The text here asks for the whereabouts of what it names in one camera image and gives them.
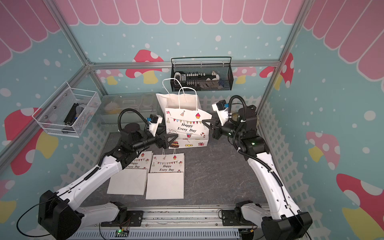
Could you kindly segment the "paper bag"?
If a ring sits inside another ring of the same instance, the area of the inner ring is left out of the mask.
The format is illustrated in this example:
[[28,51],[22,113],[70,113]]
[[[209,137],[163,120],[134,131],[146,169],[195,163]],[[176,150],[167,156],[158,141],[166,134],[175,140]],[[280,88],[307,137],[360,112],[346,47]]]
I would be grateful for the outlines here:
[[110,178],[107,194],[144,195],[152,159],[152,151],[141,153],[125,169]]
[[184,198],[185,155],[173,153],[153,155],[147,179],[147,200]]
[[196,90],[182,87],[177,94],[156,94],[164,114],[167,134],[177,134],[170,149],[201,148],[209,142],[210,130],[203,120],[212,115],[201,109]]

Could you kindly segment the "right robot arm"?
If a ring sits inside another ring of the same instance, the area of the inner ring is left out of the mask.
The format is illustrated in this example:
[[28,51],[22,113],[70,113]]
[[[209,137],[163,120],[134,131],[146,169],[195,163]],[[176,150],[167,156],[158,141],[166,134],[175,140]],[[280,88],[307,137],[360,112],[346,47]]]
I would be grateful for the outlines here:
[[226,136],[237,153],[252,168],[266,196],[269,209],[265,210],[252,201],[243,201],[235,207],[235,219],[240,225],[253,224],[267,240],[296,240],[309,237],[313,224],[311,215],[303,212],[291,198],[275,167],[271,151],[258,134],[257,108],[246,105],[245,100],[232,96],[228,102],[212,105],[218,118],[204,120],[203,124],[218,140]]

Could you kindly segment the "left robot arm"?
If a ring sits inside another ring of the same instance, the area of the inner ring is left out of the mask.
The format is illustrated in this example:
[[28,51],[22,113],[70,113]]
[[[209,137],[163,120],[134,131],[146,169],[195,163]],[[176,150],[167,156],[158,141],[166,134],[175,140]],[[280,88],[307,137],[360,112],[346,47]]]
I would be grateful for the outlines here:
[[38,223],[48,236],[66,240],[77,230],[94,224],[117,222],[124,225],[127,208],[118,202],[82,208],[81,204],[104,182],[124,170],[150,146],[167,149],[178,134],[158,131],[162,117],[144,118],[135,109],[124,109],[118,116],[120,139],[117,145],[100,158],[97,165],[66,187],[46,191],[36,205]]

